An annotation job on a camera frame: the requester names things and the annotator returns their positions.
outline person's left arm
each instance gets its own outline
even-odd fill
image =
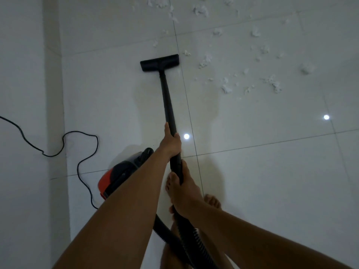
[[[54,269],[140,268],[166,165],[180,151],[180,136],[171,136],[166,123],[159,148],[101,205]]]

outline black cable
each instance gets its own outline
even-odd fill
[[[99,141],[98,141],[98,137],[97,137],[96,135],[87,134],[87,133],[84,133],[84,132],[81,132],[81,131],[69,131],[69,132],[65,133],[65,134],[62,136],[62,148],[61,148],[61,150],[60,150],[58,153],[56,153],[55,155],[49,156],[49,155],[46,155],[43,150],[41,150],[41,149],[37,148],[36,146],[34,146],[33,144],[31,144],[31,143],[25,138],[24,132],[22,131],[22,129],[20,128],[20,126],[18,126],[16,123],[14,123],[14,122],[8,120],[8,119],[5,118],[5,117],[0,116],[0,118],[3,119],[3,120],[5,120],[5,121],[7,121],[7,122],[9,122],[9,123],[11,123],[11,124],[13,124],[14,126],[16,126],[16,127],[19,129],[19,131],[20,131],[21,136],[23,137],[23,139],[24,139],[32,148],[35,148],[36,150],[41,151],[41,152],[42,152],[42,155],[45,156],[45,157],[56,157],[58,154],[60,154],[60,153],[62,152],[62,150],[63,150],[64,147],[65,147],[65,136],[66,136],[67,134],[76,132],[76,133],[81,133],[81,134],[84,134],[84,135],[87,135],[87,136],[90,136],[90,137],[96,137],[97,145],[96,145],[96,150],[95,150],[95,152],[93,152],[91,156],[89,156],[89,157],[83,159],[82,161],[80,161],[80,162],[78,163],[77,168],[76,168],[76,172],[77,172],[77,176],[78,176],[79,180],[82,182],[82,184],[85,185],[85,187],[86,187],[86,188],[89,190],[89,192],[90,192],[91,205],[92,205],[92,207],[94,207],[95,209],[98,209],[98,208],[93,204],[93,201],[92,201],[93,196],[92,196],[92,192],[91,192],[89,186],[86,185],[86,183],[81,179],[80,174],[79,174],[80,163],[82,163],[83,161],[85,161],[85,160],[91,158],[91,157],[92,157],[94,154],[96,154],[96,152],[97,152]]]

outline wall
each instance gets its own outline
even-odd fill
[[[56,0],[0,0],[0,115],[47,154],[64,133]],[[69,243],[66,155],[0,120],[0,268],[49,268]]]

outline vacuum handle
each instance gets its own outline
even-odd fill
[[[164,74],[164,71],[159,71],[159,78],[161,80],[164,114],[166,116],[166,122],[168,122],[171,135],[174,136],[174,134],[177,132],[177,129],[176,129],[176,123],[174,121],[171,97],[169,95],[166,75]],[[172,157],[169,161],[169,165],[171,167],[172,172],[174,172],[179,177],[179,184],[182,185],[183,174],[182,174],[181,154]]]

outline person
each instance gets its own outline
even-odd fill
[[[101,205],[54,269],[141,267],[155,220],[162,179],[169,159],[181,151],[181,139],[165,136],[156,151]],[[226,255],[245,268],[349,268],[313,249],[285,239],[220,209],[210,195],[203,199],[185,161],[183,184],[170,173],[166,190],[177,212],[200,230],[218,268],[232,268]],[[175,224],[172,230],[178,234]],[[165,246],[161,268],[189,268]]]

